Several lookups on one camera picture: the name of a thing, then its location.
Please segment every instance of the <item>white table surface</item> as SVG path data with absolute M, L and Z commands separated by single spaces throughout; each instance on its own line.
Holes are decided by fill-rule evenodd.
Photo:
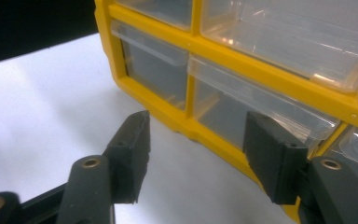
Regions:
M 25 202 L 59 186 L 140 110 L 111 78 L 98 35 L 0 62 L 0 191 Z M 116 205 L 117 224 L 293 223 L 206 147 L 153 117 L 151 135 L 139 203 Z

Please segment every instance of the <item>white surface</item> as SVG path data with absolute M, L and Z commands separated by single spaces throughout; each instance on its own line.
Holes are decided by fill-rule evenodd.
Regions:
M 101 154 L 144 108 L 117 88 L 100 38 L 0 62 L 0 191 L 27 201 L 64 183 L 76 160 Z M 139 203 L 120 223 L 291 223 L 257 185 L 204 146 L 151 119 L 152 152 Z

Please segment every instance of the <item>yellow organizer cabinet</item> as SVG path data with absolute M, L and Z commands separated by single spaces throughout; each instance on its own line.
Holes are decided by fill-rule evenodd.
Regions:
M 358 29 L 358 17 L 345 17 L 358 15 L 358 1 L 337 7 L 344 7 L 338 21 L 328 15 L 329 7 L 318 10 L 322 1 L 297 2 L 303 5 L 96 0 L 95 16 L 117 85 L 172 130 L 201 142 L 259 183 L 240 150 L 241 126 L 234 124 L 239 131 L 226 136 L 225 127 L 208 119 L 214 111 L 220 118 L 235 108 L 272 111 L 270 116 L 308 144 L 310 157 L 334 153 L 327 149 L 337 148 L 348 127 L 358 128 L 358 30 L 351 30 Z M 273 36 L 279 47 L 290 46 L 285 38 L 291 36 L 296 47 L 277 57 L 283 49 L 266 44 Z M 255 104 L 249 95 L 265 103 Z M 298 221 L 295 206 L 284 208 Z

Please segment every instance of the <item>dark background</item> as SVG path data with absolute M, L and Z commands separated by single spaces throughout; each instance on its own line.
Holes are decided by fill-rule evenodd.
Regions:
M 93 0 L 0 0 L 0 61 L 96 32 Z

